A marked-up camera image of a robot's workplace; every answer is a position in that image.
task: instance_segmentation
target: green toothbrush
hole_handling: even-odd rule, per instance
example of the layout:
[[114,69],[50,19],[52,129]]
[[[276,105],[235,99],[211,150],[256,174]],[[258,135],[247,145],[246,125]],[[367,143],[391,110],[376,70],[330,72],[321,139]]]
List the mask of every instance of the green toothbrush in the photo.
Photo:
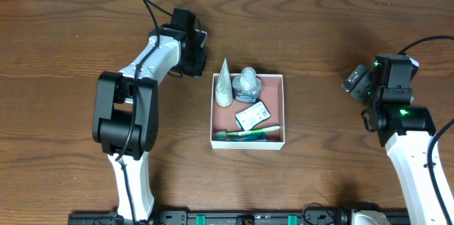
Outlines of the green toothbrush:
[[230,132],[227,133],[226,131],[219,131],[214,133],[215,141],[219,141],[221,139],[227,138],[227,136],[248,136],[255,133],[268,133],[279,130],[280,126],[270,126],[267,128],[251,130],[251,131],[241,131],[241,132]]

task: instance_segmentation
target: white box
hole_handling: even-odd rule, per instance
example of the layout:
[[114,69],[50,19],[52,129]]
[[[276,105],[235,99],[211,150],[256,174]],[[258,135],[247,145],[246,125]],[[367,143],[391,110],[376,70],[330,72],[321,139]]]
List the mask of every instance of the white box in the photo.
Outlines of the white box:
[[[231,79],[238,76],[231,73]],[[213,74],[211,85],[211,126],[210,142],[213,148],[222,149],[251,149],[251,150],[280,150],[285,144],[285,117],[284,117],[284,80],[282,75],[257,75],[262,80],[262,91],[259,100],[267,107],[271,117],[255,126],[254,129],[279,125],[278,131],[267,133],[267,142],[229,142],[213,141],[213,133],[217,131],[241,131],[235,120],[235,114],[244,111],[253,104],[233,100],[229,107],[221,107],[216,103],[214,89],[219,78],[219,73]]]

